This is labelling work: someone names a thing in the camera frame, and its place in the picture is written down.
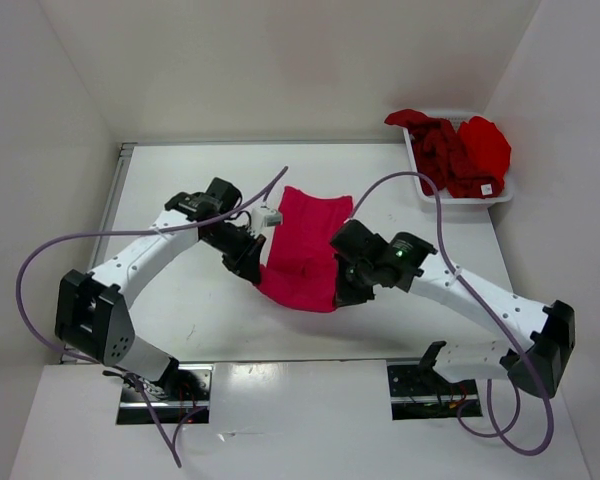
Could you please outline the pink red t shirt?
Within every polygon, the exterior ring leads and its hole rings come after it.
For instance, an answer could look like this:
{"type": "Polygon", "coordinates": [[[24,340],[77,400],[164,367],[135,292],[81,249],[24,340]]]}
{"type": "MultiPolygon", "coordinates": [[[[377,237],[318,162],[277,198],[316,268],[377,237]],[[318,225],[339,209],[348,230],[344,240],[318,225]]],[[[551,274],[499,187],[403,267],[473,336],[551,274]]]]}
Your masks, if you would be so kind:
{"type": "Polygon", "coordinates": [[[288,309],[333,312],[338,263],[330,241],[352,210],[350,196],[317,198],[285,187],[279,204],[283,223],[274,229],[256,289],[288,309]]]}

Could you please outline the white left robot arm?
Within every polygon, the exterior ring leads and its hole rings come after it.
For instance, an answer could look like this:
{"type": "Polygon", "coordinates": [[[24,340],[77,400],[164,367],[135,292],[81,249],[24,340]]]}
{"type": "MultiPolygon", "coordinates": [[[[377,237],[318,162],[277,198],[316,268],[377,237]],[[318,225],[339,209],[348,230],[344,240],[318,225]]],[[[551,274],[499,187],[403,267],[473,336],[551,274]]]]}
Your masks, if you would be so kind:
{"type": "Polygon", "coordinates": [[[177,256],[203,241],[234,275],[261,281],[263,235],[230,222],[242,199],[231,183],[214,178],[203,192],[172,197],[149,235],[87,273],[68,272],[59,285],[55,335],[107,367],[137,375],[156,399],[190,394],[194,381],[179,361],[139,337],[130,308],[142,290],[177,256]]]}

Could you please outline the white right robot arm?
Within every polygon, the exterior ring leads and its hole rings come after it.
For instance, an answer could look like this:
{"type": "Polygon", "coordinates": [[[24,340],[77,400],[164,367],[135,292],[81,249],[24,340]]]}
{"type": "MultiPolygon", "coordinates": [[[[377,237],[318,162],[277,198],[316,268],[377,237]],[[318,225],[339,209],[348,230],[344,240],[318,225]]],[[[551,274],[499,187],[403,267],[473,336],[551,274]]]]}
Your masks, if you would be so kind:
{"type": "Polygon", "coordinates": [[[434,301],[496,335],[486,343],[455,339],[430,344],[418,363],[418,380],[430,393],[465,380],[510,380],[537,398],[553,398],[575,347],[574,309],[559,300],[532,301],[448,265],[425,240],[397,233],[391,241],[357,220],[332,237],[338,262],[335,304],[364,304],[375,287],[397,288],[434,301]]]}

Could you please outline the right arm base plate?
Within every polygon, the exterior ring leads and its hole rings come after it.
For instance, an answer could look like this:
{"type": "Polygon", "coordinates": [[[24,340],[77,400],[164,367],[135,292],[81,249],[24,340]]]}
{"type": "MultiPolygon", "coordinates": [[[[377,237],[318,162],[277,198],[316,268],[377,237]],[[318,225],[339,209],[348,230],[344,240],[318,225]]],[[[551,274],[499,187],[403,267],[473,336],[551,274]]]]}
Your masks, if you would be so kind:
{"type": "Polygon", "coordinates": [[[474,380],[449,383],[415,361],[386,364],[391,414],[394,421],[482,416],[474,380]]]}

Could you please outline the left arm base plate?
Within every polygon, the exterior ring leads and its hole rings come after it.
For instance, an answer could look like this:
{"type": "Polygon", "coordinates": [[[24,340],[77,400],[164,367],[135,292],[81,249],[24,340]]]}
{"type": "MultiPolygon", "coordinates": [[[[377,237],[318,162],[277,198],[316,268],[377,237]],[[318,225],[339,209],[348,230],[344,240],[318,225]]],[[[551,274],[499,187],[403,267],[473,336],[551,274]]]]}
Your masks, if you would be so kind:
{"type": "MultiPolygon", "coordinates": [[[[186,424],[207,424],[213,373],[212,364],[184,364],[180,373],[183,381],[170,393],[142,377],[139,382],[161,423],[176,426],[190,415],[186,424]]],[[[117,425],[147,425],[153,422],[143,394],[133,380],[124,380],[118,403],[117,425]]]]}

